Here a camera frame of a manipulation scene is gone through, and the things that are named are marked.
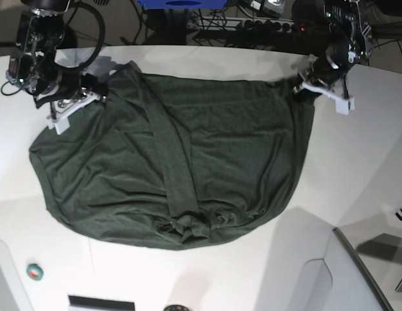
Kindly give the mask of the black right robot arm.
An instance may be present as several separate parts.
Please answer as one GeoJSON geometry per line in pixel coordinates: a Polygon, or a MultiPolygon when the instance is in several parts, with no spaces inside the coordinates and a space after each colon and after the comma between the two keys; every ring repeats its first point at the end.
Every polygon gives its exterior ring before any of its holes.
{"type": "Polygon", "coordinates": [[[82,1],[24,1],[23,4],[27,10],[20,15],[6,72],[7,82],[29,94],[36,108],[49,104],[51,111],[55,110],[55,102],[74,102],[93,95],[104,100],[108,86],[86,72],[104,44],[106,25],[101,13],[82,1]],[[99,30],[93,53],[76,67],[65,67],[55,60],[69,30],[70,22],[64,21],[69,9],[89,12],[99,30]]]}

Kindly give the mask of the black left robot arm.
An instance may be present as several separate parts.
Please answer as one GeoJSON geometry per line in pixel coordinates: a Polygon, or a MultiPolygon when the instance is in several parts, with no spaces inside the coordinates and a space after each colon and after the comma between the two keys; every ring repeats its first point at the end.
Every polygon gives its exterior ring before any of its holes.
{"type": "Polygon", "coordinates": [[[316,31],[312,40],[327,43],[326,50],[298,72],[294,94],[330,91],[340,81],[342,96],[349,100],[346,76],[354,65],[369,60],[372,49],[364,1],[295,1],[292,19],[302,31],[316,31]]]}

